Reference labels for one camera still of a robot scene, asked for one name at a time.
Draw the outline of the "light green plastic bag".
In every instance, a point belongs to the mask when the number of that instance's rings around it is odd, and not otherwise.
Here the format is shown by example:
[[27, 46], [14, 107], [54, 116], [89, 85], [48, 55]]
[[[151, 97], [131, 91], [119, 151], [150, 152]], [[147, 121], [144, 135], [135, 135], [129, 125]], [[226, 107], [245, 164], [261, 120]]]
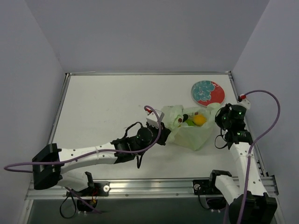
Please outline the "light green plastic bag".
[[[164, 117], [162, 122], [171, 130], [167, 138], [168, 144], [176, 144], [193, 151], [198, 151], [211, 137], [216, 126], [215, 115], [220, 109], [219, 103], [212, 103], [207, 107], [187, 107], [182, 105], [165, 106], [162, 108]], [[183, 115], [189, 115], [192, 120], [194, 115], [202, 114], [207, 121], [203, 126], [188, 126], [183, 122]]]

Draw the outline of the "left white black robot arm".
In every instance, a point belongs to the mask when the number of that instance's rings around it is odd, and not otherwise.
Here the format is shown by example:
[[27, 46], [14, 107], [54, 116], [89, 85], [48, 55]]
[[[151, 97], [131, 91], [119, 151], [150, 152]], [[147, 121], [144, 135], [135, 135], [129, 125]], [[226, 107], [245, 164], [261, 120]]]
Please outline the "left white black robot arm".
[[99, 164], [118, 164], [137, 159], [150, 146], [164, 146], [170, 130], [162, 123], [154, 127], [149, 123], [142, 126], [135, 136], [124, 135], [104, 145], [79, 149], [59, 148], [56, 143], [45, 146], [33, 159], [34, 189], [44, 190], [62, 186], [80, 192], [93, 188], [93, 177], [88, 171], [75, 172], [78, 168]]

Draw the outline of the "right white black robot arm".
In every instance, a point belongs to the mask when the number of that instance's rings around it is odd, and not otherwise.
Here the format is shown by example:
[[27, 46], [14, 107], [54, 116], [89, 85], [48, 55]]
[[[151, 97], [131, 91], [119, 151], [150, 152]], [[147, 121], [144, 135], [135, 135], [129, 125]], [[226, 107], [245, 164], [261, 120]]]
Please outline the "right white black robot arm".
[[213, 170], [209, 187], [219, 191], [227, 203], [226, 213], [232, 224], [269, 224], [277, 210], [277, 201], [264, 187], [253, 153], [254, 142], [245, 128], [246, 107], [226, 104], [215, 115], [217, 126], [233, 157], [239, 183], [228, 171]]

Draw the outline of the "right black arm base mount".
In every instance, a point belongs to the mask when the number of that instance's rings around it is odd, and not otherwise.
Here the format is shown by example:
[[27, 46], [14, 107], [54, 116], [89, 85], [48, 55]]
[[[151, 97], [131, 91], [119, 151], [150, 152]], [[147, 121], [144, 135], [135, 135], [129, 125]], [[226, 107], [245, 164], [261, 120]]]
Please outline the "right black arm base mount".
[[195, 195], [222, 195], [222, 193], [210, 184], [209, 179], [195, 179], [192, 181], [193, 193]]

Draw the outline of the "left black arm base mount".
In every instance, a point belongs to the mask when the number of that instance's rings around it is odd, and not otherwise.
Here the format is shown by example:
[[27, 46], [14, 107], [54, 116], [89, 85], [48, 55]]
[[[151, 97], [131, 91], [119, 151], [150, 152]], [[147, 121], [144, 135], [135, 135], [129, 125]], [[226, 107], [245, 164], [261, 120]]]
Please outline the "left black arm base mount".
[[84, 190], [83, 196], [108, 196], [110, 191], [110, 182], [93, 180], [90, 172], [85, 172], [87, 176], [87, 188]]

